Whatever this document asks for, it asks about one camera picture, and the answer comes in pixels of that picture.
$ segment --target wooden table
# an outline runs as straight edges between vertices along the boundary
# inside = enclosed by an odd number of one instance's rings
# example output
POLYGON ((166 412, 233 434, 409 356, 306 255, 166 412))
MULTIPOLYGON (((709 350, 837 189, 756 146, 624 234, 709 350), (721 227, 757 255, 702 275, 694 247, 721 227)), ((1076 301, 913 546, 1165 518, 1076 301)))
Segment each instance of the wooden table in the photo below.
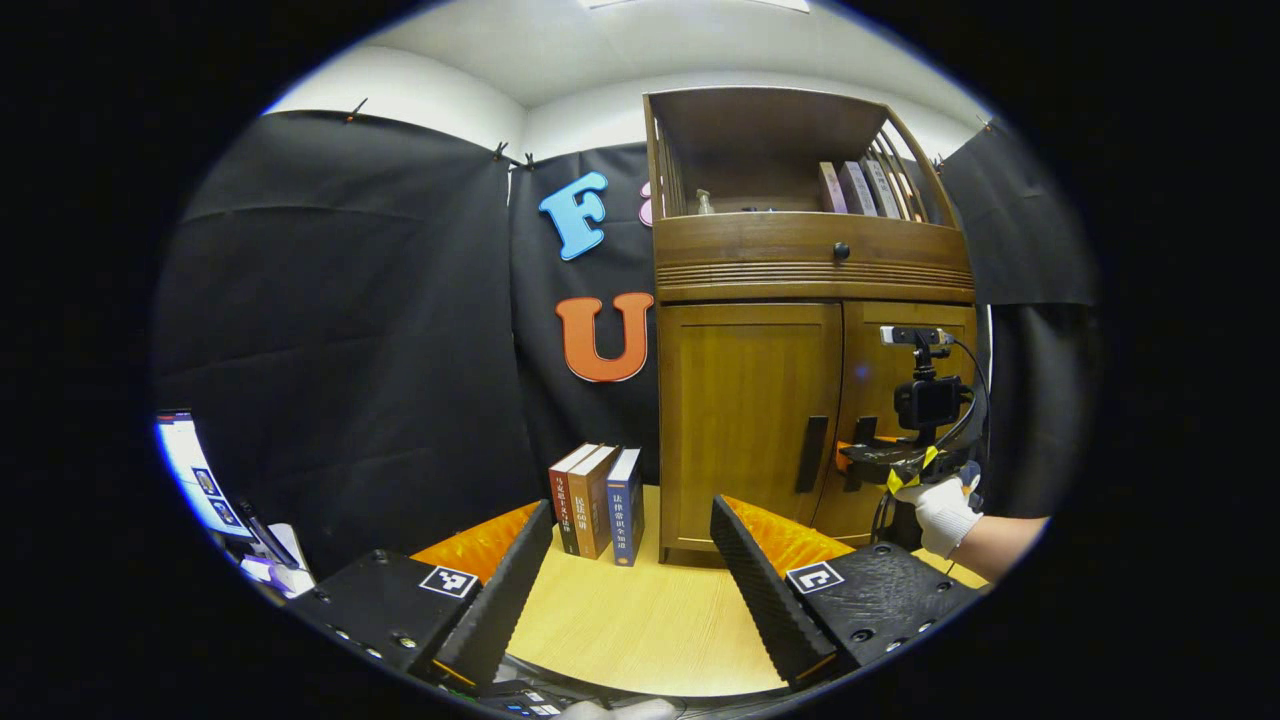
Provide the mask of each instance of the wooden table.
MULTIPOLYGON (((645 486, 636 564, 564 553, 557 527, 507 652, 548 670, 635 693, 717 697, 776 688, 778 678, 728 570, 658 562, 659 491, 645 486)), ((946 571, 951 565, 915 553, 946 571)), ((956 580, 980 578, 956 566, 956 580)))

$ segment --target small bottle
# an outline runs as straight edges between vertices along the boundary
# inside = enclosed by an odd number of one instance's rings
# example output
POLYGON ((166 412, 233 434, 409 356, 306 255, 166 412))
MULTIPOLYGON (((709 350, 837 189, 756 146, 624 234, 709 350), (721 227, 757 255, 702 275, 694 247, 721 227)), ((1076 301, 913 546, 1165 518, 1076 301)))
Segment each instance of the small bottle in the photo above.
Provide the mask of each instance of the small bottle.
POLYGON ((698 214, 699 215, 710 215, 714 211, 716 211, 716 209, 712 208, 712 193, 707 192, 705 190, 699 190, 698 191, 698 214))

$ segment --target blue letter f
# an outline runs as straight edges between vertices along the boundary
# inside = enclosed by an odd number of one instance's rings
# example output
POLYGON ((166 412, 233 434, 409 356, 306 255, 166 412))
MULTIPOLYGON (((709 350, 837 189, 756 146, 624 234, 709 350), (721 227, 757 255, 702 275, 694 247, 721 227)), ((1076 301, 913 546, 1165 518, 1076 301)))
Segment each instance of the blue letter f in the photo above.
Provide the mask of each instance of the blue letter f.
POLYGON ((561 234, 561 260, 572 260, 604 240, 604 231, 586 224, 586 219, 598 223, 604 219, 604 204, 591 191, 605 187, 609 187, 608 178, 593 170, 548 195, 538 205, 539 210, 552 217, 561 234), (581 205, 573 199, 579 192, 582 193, 581 205))

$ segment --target cabinet door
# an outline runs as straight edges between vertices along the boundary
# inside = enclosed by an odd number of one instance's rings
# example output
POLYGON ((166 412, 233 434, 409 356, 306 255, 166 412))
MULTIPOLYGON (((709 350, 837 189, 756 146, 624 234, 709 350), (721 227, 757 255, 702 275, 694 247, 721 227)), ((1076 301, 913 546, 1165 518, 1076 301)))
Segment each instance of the cabinet door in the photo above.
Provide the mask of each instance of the cabinet door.
POLYGON ((835 446, 841 305, 667 306, 658 329, 663 548, 714 552, 718 493, 809 524, 835 446))
MULTIPOLYGON (((893 411, 893 388, 911 379, 915 359, 906 346, 881 342, 881 325, 940 327, 960 338, 970 350, 977 342, 977 315, 972 306, 927 305, 913 302, 846 302, 845 304, 845 377, 836 438, 852 442, 858 418, 878 418, 876 434, 914 437, 897 424, 893 411)), ((960 375, 974 392, 982 392, 974 378, 974 364, 959 347, 951 357, 936 359, 938 377, 960 375)), ((938 428, 938 437, 950 428, 938 428)), ((827 468, 822 500, 813 527, 849 544, 870 541, 872 516, 883 495, 883 486, 863 484, 851 491, 835 462, 827 468)))

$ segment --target monitor screen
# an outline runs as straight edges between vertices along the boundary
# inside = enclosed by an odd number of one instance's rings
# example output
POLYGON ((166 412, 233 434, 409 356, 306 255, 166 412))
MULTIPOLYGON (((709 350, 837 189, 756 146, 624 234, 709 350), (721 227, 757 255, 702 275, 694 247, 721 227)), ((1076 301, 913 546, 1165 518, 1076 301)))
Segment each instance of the monitor screen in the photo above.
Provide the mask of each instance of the monitor screen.
POLYGON ((169 460, 169 468, 200 521, 210 530, 256 539, 248 525, 236 512, 232 501, 218 484, 218 479, 214 478, 205 452, 200 448, 196 423, 191 419, 191 413, 175 411, 156 415, 156 434, 159 434, 160 447, 169 460))

